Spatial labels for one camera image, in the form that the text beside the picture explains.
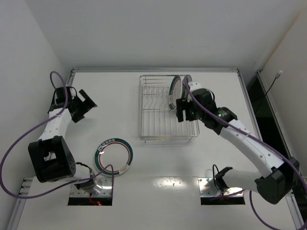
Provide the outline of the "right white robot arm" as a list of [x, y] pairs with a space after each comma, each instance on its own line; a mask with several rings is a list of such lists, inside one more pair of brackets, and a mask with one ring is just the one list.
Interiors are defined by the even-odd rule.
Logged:
[[299, 162], [284, 155], [253, 136], [226, 107], [217, 107], [214, 94], [198, 82], [183, 80], [185, 95], [177, 99], [176, 116], [183, 120], [200, 120], [217, 135], [233, 144], [258, 169], [258, 172], [238, 171], [225, 167], [213, 175], [213, 183], [224, 192], [240, 187], [257, 192], [267, 202], [277, 204], [299, 180]]

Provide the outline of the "white plate grey rim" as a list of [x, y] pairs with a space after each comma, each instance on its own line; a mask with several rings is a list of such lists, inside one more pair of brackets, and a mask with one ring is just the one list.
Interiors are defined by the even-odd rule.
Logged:
[[190, 75], [186, 75], [185, 77], [184, 77], [184, 79], [183, 79], [183, 82], [184, 83], [189, 83], [189, 82], [192, 82], [193, 80], [192, 80], [192, 77], [190, 76]]

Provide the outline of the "wire dish rack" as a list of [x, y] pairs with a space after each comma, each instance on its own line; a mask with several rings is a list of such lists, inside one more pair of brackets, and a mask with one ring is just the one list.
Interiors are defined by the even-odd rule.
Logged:
[[144, 142], [189, 142], [200, 133], [198, 121], [180, 123], [176, 110], [169, 109], [168, 94], [174, 76], [152, 74], [139, 78], [138, 135]]

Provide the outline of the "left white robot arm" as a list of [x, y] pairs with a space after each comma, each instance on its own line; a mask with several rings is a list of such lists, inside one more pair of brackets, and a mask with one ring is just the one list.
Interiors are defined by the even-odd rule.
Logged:
[[39, 182], [76, 181], [78, 190], [90, 192], [97, 184], [94, 171], [84, 163], [76, 162], [65, 135], [70, 122], [77, 123], [96, 103], [81, 89], [56, 88], [48, 111], [43, 134], [28, 146], [29, 155]]

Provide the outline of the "green red rim plate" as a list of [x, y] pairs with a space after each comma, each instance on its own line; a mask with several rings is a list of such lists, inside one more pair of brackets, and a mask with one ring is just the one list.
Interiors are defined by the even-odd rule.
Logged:
[[172, 79], [168, 94], [168, 106], [171, 111], [174, 111], [177, 108], [176, 101], [182, 96], [182, 87], [181, 76], [175, 75]]
[[105, 140], [94, 154], [94, 164], [102, 175], [120, 176], [131, 166], [133, 150], [131, 145], [121, 138]]

